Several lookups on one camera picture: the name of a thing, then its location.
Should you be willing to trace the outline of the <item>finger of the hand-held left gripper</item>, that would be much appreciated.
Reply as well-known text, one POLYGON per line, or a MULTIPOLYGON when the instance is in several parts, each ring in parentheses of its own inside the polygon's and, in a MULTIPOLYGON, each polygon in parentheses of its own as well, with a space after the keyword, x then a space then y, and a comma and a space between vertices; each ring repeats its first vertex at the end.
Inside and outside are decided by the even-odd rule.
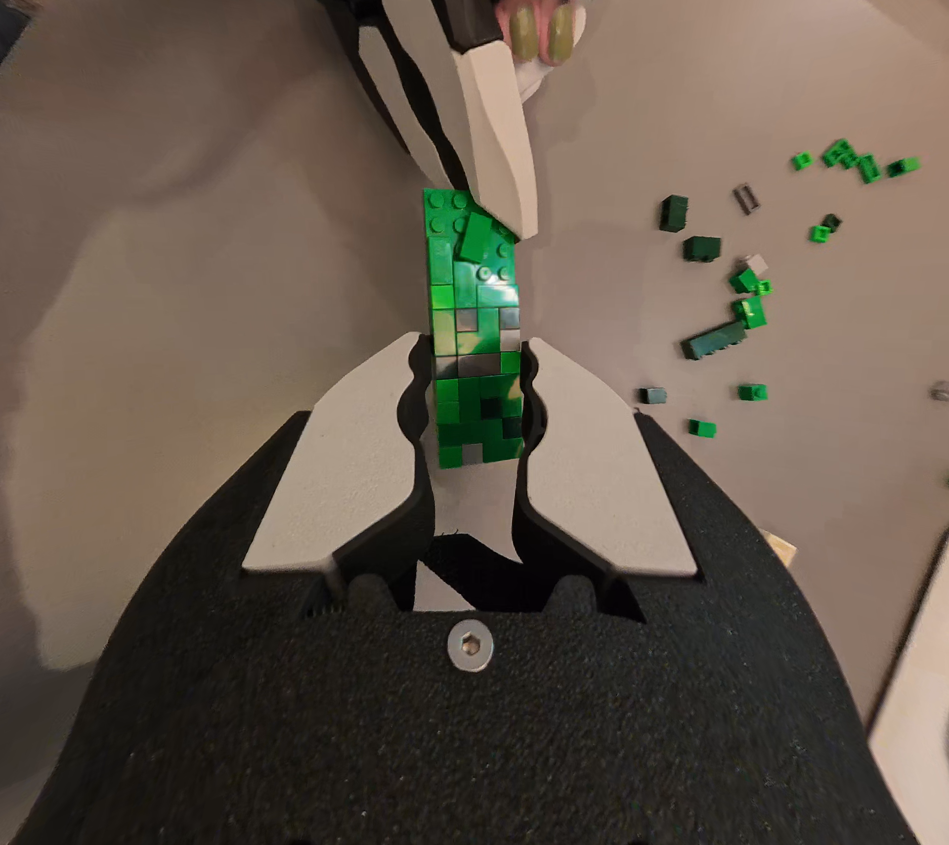
POLYGON ((434 187, 447 187, 447 139, 422 75, 435 40, 431 0, 381 0, 382 13, 360 28, 360 57, 405 148, 434 187))
POLYGON ((409 53, 481 206, 519 239, 538 228, 535 167, 492 0, 412 0, 409 53))

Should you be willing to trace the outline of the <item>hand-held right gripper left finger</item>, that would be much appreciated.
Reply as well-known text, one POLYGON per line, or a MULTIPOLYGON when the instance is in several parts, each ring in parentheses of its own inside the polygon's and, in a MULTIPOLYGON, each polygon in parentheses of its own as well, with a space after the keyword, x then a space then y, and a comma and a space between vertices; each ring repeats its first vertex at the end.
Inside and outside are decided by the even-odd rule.
POLYGON ((314 405, 244 556, 249 573, 399 578, 433 539, 422 448, 427 336, 408 333, 314 405))

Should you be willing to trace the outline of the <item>green mosaic brick plate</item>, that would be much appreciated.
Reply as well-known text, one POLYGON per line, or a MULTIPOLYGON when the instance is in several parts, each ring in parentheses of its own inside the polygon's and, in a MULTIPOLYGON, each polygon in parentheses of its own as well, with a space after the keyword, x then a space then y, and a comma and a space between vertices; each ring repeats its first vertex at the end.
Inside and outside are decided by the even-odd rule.
POLYGON ((517 459, 523 448, 516 234, 464 190, 423 192, 433 354, 433 409, 442 469, 517 459), (472 211, 494 221, 481 263, 456 259, 472 211))

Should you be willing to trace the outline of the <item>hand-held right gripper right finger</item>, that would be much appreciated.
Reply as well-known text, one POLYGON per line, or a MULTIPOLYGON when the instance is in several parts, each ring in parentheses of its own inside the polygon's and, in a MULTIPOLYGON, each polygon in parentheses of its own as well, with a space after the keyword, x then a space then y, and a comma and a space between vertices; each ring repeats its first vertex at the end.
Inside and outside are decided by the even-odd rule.
POLYGON ((514 529, 524 562, 553 543, 604 574, 697 573, 632 409, 596 375, 540 338, 524 348, 525 446, 514 529))

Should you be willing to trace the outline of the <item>scattered loose small bricks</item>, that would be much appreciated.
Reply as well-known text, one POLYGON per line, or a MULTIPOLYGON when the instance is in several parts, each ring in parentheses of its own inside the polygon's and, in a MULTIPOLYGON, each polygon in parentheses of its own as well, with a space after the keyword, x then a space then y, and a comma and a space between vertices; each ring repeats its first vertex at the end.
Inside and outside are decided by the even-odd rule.
MULTIPOLYGON (((809 151, 794 154, 789 161, 794 171, 809 168, 815 162, 814 155, 809 151)), ((821 162, 828 169, 841 167, 856 169, 861 181, 865 185, 872 185, 884 178, 884 169, 880 167, 872 153, 859 154, 845 138, 838 139, 830 144, 821 154, 821 162)), ((922 166, 918 156, 908 156, 892 161, 885 167, 885 176, 889 179, 899 178, 918 171, 922 166)), ((749 184, 741 184, 733 189, 742 212, 751 215, 761 208, 753 188, 749 184)), ((687 199, 679 195, 667 197, 661 205, 660 225, 664 230, 674 231, 686 222, 687 199)), ((827 213, 821 222, 814 224, 809 233, 809 242, 815 245, 825 245, 829 238, 835 235, 842 225, 842 219, 835 213, 827 213)), ((683 243, 683 259, 686 261, 708 264, 716 260, 720 253, 721 242, 715 237, 694 236, 683 243)), ((773 293, 773 285, 763 276, 766 272, 764 259, 760 256, 751 256, 742 260, 741 268, 729 277, 729 286, 738 297, 732 302, 734 320, 716 328, 682 341, 682 353, 689 360, 702 360, 708 356, 720 353, 730 347, 740 344, 747 338, 749 331, 765 327, 767 317, 764 300, 773 293)), ((666 391, 662 388, 642 388, 642 399, 649 405, 665 403, 666 391)), ((764 384, 741 384, 736 388, 740 401, 758 403, 768 399, 768 388, 764 384)), ((714 422, 699 419, 689 419, 686 425, 687 432, 693 436, 713 439, 718 434, 718 426, 714 422)))

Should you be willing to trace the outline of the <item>green tile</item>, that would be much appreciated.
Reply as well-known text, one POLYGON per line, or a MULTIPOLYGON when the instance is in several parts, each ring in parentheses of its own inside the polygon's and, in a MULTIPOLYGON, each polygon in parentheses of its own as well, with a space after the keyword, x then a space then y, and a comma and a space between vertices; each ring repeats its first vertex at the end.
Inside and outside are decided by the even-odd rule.
POLYGON ((470 212, 461 232, 456 259, 476 264, 483 262, 491 251, 493 226, 490 215, 470 212))

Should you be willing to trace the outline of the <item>white book stand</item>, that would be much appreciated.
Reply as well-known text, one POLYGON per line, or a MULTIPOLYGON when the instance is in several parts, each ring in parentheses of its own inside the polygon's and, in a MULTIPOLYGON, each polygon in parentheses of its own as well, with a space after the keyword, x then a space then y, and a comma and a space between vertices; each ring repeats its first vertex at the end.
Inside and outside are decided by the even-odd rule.
POLYGON ((948 540, 921 584, 869 729, 884 781, 920 843, 947 843, 948 540))

